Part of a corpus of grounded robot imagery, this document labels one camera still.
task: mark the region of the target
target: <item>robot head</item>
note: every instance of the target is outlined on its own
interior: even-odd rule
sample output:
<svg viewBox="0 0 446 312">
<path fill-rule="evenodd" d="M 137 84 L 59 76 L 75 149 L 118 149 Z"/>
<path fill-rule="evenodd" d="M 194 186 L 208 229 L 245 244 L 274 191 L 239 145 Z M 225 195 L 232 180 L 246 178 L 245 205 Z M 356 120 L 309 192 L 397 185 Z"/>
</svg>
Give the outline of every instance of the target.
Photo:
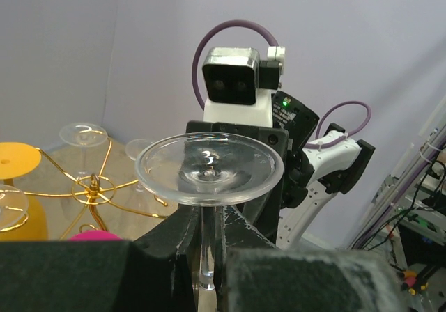
<svg viewBox="0 0 446 312">
<path fill-rule="evenodd" d="M 226 104 L 255 104 L 260 62 L 259 52 L 252 48 L 212 48 L 203 64 L 209 100 Z"/>
</svg>

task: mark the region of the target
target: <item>gold wire stand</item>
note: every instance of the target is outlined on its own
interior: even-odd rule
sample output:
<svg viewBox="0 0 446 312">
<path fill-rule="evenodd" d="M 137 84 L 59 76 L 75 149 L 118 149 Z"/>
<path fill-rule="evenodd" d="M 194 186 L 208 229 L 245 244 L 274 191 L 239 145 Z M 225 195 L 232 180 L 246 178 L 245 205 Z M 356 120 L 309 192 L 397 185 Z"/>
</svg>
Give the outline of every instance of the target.
<svg viewBox="0 0 446 312">
<path fill-rule="evenodd" d="M 146 216 L 146 217 L 152 217 L 152 218 L 158 218 L 158 219 L 166 219 L 168 216 L 164 216 L 161 214 L 156 213 L 148 213 L 148 212 L 142 212 L 138 210 L 133 210 L 131 208 L 127 208 L 125 206 L 119 205 L 112 201 L 112 199 L 116 195 L 116 191 L 125 187 L 129 187 L 130 185 L 134 185 L 138 183 L 138 180 L 133 180 L 127 183 L 124 183 L 122 185 L 115 185 L 109 178 L 103 176 L 103 172 L 105 170 L 105 166 L 108 162 L 110 152 L 112 151 L 113 141 L 108 137 L 107 138 L 109 142 L 109 147 L 107 149 L 107 152 L 105 154 L 105 158 L 102 161 L 102 166 L 100 167 L 99 174 L 92 174 L 91 176 L 86 176 L 85 178 L 76 179 L 73 176 L 71 176 L 67 171 L 63 170 L 44 150 L 40 148 L 36 148 L 47 160 L 55 166 L 64 176 L 69 178 L 73 181 L 73 187 L 71 188 L 71 193 L 69 194 L 46 194 L 46 193 L 40 193 L 40 192 L 24 192 L 25 195 L 28 196 L 39 196 L 39 197 L 47 197 L 47 198 L 65 198 L 65 197 L 72 197 L 79 203 L 83 204 L 84 207 L 79 212 L 79 214 L 76 216 L 76 218 L 72 221 L 72 223 L 65 229 L 65 231 L 60 236 L 60 240 L 64 239 L 69 232 L 75 227 L 77 222 L 81 219 L 82 215 L 85 213 L 85 211 L 88 210 L 91 213 L 91 216 L 95 219 L 95 222 L 98 226 L 95 226 L 93 224 L 83 224 L 79 227 L 79 232 L 84 232 L 83 230 L 85 228 L 91 228 L 93 230 L 103 230 L 103 231 L 109 231 L 107 228 L 107 225 L 105 224 L 104 220 L 100 216 L 97 206 L 104 205 L 104 204 L 110 204 L 111 206 L 114 206 L 115 208 L 118 208 L 122 211 L 127 211 L 134 213 L 136 215 Z M 89 180 L 89 185 L 84 184 L 85 180 Z M 110 187 L 108 188 L 102 188 L 100 186 L 100 182 L 104 181 L 110 184 Z M 82 192 L 75 192 L 75 187 L 80 186 L 84 188 L 84 191 Z M 112 192 L 110 197 L 105 196 L 105 193 Z M 163 206 L 168 206 L 169 204 L 163 201 L 162 199 L 159 199 L 158 197 L 153 197 L 158 203 L 161 203 Z M 28 214 L 25 214 L 25 220 L 21 222 L 20 224 L 16 224 L 14 226 L 4 228 L 0 230 L 0 232 L 4 231 L 11 231 L 13 229 L 16 229 L 23 224 L 26 223 L 28 220 Z"/>
</svg>

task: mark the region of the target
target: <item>camera lens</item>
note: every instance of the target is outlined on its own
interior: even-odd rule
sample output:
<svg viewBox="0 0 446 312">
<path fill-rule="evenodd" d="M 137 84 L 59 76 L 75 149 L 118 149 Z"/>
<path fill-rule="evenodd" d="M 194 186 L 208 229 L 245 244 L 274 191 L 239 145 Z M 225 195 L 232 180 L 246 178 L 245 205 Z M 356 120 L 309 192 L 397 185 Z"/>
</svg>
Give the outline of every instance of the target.
<svg viewBox="0 0 446 312">
<path fill-rule="evenodd" d="M 246 83 L 242 82 L 242 81 L 237 82 L 237 90 L 245 91 L 246 90 Z"/>
<path fill-rule="evenodd" d="M 214 89 L 217 89 L 218 91 L 220 91 L 220 90 L 224 89 L 224 82 L 222 80 L 215 80 L 213 87 L 214 87 Z"/>
</svg>

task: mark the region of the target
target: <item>pink object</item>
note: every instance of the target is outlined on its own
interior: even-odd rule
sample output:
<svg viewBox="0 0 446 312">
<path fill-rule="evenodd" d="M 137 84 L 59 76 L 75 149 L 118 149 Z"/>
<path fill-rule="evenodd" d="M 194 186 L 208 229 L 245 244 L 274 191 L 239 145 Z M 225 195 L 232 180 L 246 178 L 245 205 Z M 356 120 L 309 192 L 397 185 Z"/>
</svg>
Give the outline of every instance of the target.
<svg viewBox="0 0 446 312">
<path fill-rule="evenodd" d="M 409 288 L 412 288 L 415 283 L 417 283 L 417 279 L 415 277 L 408 277 L 404 282 L 409 286 Z"/>
<path fill-rule="evenodd" d="M 87 231 L 76 234 L 70 240 L 122 240 L 119 236 L 105 231 Z"/>
</svg>

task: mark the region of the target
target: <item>glass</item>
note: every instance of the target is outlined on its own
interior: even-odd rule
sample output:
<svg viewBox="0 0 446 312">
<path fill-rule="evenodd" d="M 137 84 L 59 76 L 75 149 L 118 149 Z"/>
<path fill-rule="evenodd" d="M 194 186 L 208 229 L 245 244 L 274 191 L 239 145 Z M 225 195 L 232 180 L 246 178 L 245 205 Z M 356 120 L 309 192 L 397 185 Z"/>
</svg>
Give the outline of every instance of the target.
<svg viewBox="0 0 446 312">
<path fill-rule="evenodd" d="M 200 132 L 154 143 L 138 156 L 135 169 L 154 195 L 201 207 L 200 286 L 212 290 L 216 214 L 269 192 L 282 178 L 284 165 L 260 141 Z"/>
<path fill-rule="evenodd" d="M 59 136 L 64 143 L 80 149 L 80 167 L 75 173 L 76 179 L 79 180 L 86 176 L 90 176 L 92 171 L 88 171 L 86 167 L 86 151 L 88 148 L 103 144 L 108 138 L 107 131 L 95 124 L 73 123 L 62 127 Z M 67 185 L 65 192 L 70 193 L 71 187 L 72 183 Z M 75 192 L 80 191 L 83 191 L 83 189 L 76 186 Z M 82 204 L 72 198 L 62 198 L 61 207 L 65 218 L 73 220 L 76 217 L 76 214 L 82 209 Z"/>
<path fill-rule="evenodd" d="M 26 216 L 28 198 L 19 189 L 0 185 L 0 230 L 12 228 Z"/>
<path fill-rule="evenodd" d="M 153 141 L 148 139 L 132 140 L 125 146 L 125 154 L 131 160 L 135 161 L 137 156 L 152 143 Z M 133 210 L 150 212 L 150 201 L 153 200 L 153 195 L 149 194 L 140 182 L 131 186 L 131 188 L 130 197 L 124 206 Z M 150 227 L 151 219 L 149 217 L 128 211 L 121 211 L 116 233 L 124 239 L 136 240 L 146 234 Z"/>
</svg>

